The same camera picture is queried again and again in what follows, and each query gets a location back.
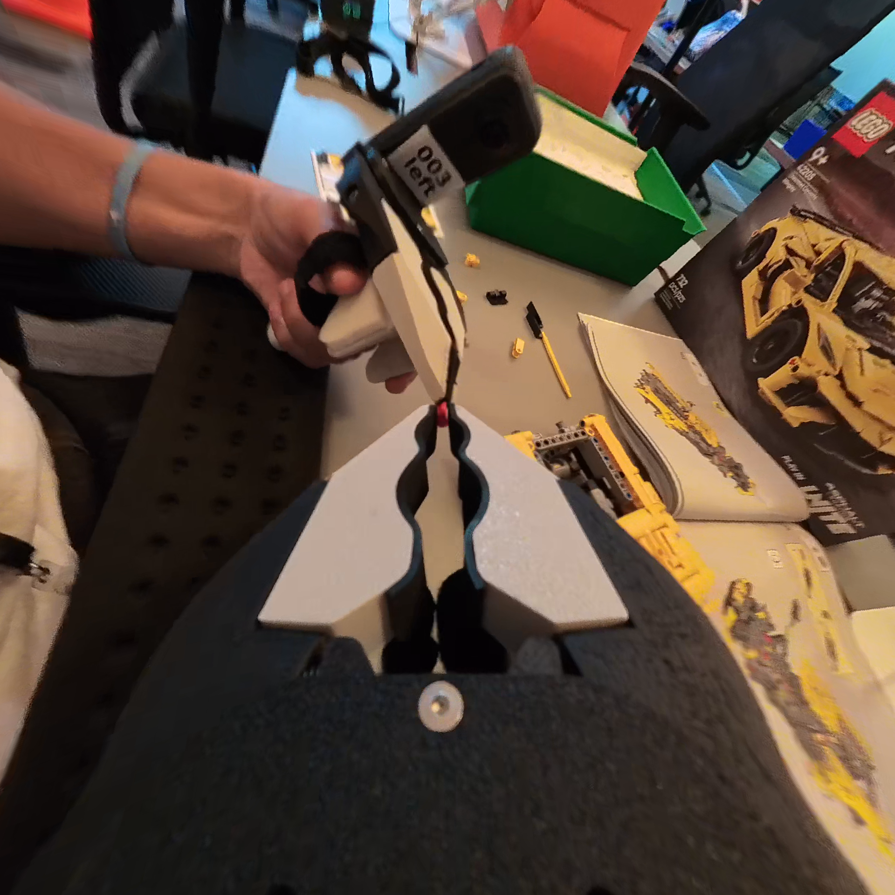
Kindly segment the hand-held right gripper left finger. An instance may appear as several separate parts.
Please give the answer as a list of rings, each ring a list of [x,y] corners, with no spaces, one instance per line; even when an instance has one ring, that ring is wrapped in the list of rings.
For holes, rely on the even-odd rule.
[[[355,640],[428,634],[428,592],[417,513],[438,437],[421,406],[324,483],[263,605],[263,627]]]

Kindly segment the person's left hand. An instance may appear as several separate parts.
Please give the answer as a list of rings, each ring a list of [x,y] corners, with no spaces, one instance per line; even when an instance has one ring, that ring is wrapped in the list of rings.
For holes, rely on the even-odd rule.
[[[278,346],[311,369],[344,364],[319,339],[299,306],[295,276],[310,244],[330,233],[351,233],[339,207],[258,177],[244,176],[239,274],[264,306]]]

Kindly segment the orange felt bag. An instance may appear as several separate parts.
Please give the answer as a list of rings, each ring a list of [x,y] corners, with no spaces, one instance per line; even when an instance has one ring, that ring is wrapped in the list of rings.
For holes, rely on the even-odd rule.
[[[488,52],[521,50],[537,85],[604,116],[664,1],[487,1],[476,20]]]

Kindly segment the yellow thin toy rod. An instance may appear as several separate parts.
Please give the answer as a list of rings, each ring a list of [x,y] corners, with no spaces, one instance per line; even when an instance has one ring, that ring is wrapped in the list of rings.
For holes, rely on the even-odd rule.
[[[565,378],[563,370],[560,368],[558,359],[553,351],[550,339],[549,339],[546,331],[544,331],[544,330],[542,331],[540,340],[543,344],[544,351],[545,351],[548,361],[551,365],[551,369],[553,370],[553,373],[558,381],[558,385],[560,386],[565,398],[571,399],[572,398],[571,388]]]

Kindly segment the yellow toy brick car model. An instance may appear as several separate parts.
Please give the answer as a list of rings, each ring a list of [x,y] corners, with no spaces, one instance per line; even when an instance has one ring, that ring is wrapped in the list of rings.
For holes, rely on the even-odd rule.
[[[615,519],[687,594],[702,603],[714,575],[685,538],[655,487],[641,474],[607,418],[590,414],[554,432],[514,431],[506,440],[575,485]]]

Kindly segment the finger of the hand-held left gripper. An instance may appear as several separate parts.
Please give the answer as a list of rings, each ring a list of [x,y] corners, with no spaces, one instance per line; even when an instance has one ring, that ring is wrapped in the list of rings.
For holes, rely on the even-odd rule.
[[[388,316],[421,385],[431,399],[448,398],[454,361],[454,333],[448,324],[447,284],[420,254],[408,229],[391,207],[382,210],[397,250],[372,273]]]
[[[434,303],[436,323],[434,334],[425,342],[427,359],[438,384],[437,397],[450,406],[467,346],[464,309],[445,269],[422,262],[421,272]]]

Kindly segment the person's left forearm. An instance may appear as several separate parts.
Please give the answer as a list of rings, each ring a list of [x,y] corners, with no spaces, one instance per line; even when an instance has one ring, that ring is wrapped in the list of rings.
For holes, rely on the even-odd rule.
[[[118,258],[106,235],[106,209],[134,142],[2,87],[2,244]],[[244,176],[156,149],[128,207],[139,262],[236,275]]]

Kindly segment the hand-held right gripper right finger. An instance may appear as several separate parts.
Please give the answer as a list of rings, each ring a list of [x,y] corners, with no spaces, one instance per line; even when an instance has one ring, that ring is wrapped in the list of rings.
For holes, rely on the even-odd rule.
[[[461,406],[451,407],[451,450],[464,568],[488,634],[515,654],[534,637],[629,621],[565,482]]]

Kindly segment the colourful sticker sheet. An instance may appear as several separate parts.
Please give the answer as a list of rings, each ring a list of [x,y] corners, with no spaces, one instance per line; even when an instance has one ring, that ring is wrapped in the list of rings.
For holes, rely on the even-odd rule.
[[[337,182],[344,173],[341,156],[327,151],[311,151],[310,160],[319,196],[328,202],[341,204]],[[444,238],[444,230],[433,207],[421,210],[422,220],[438,239]]]

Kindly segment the blue wristband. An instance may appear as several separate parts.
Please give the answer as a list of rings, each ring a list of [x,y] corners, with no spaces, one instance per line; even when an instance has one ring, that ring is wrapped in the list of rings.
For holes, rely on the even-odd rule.
[[[143,166],[156,149],[156,144],[149,140],[136,140],[113,178],[106,209],[106,235],[115,255],[128,262],[139,262],[129,242],[128,207]]]

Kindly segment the small black toy robot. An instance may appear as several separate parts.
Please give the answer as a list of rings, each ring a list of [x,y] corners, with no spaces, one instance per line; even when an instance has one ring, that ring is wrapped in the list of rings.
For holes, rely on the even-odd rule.
[[[401,76],[390,55],[371,39],[373,1],[310,2],[319,19],[316,37],[302,38],[296,46],[296,71],[305,78],[316,76],[317,62],[326,57],[341,89],[364,96],[377,108],[400,117],[404,100],[397,95]],[[376,84],[372,59],[388,63],[390,74],[385,85]]]

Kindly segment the toy car set box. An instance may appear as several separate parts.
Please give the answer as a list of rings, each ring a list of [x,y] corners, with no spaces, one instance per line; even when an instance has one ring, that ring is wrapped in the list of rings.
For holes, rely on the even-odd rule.
[[[882,81],[655,294],[825,546],[894,533],[893,153]]]

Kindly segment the black dimpled chair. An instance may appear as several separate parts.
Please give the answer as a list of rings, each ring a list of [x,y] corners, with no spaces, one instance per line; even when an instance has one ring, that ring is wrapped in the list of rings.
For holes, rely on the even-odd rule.
[[[194,275],[2,781],[2,893],[50,839],[143,669],[319,473],[328,373],[276,352],[236,281]]]

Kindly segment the white paper stack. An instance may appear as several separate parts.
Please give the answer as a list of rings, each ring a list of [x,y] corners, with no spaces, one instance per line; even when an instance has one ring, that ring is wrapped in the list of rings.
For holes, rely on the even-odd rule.
[[[634,200],[643,200],[636,174],[645,153],[574,112],[538,96],[543,119],[534,154]]]

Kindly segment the green storage bin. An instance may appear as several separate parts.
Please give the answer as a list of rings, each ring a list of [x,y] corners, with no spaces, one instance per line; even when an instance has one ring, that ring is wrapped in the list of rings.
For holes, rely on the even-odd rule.
[[[640,149],[633,136],[564,98],[537,88],[535,98],[568,108]],[[705,225],[655,149],[637,171],[634,200],[531,153],[464,191],[470,227],[524,250],[637,285]]]

